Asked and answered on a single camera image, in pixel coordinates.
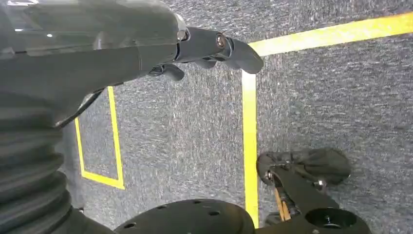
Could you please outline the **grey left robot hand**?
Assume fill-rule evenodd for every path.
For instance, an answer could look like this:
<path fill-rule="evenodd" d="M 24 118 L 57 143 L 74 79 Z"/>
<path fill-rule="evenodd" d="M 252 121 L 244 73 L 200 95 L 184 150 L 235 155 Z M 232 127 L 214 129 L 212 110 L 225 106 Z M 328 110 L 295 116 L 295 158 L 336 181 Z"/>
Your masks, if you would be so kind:
<path fill-rule="evenodd" d="M 246 43 L 186 25 L 159 0 L 3 0 L 0 121 L 54 127 L 84 98 L 142 76 L 181 80 L 178 63 L 263 67 Z"/>

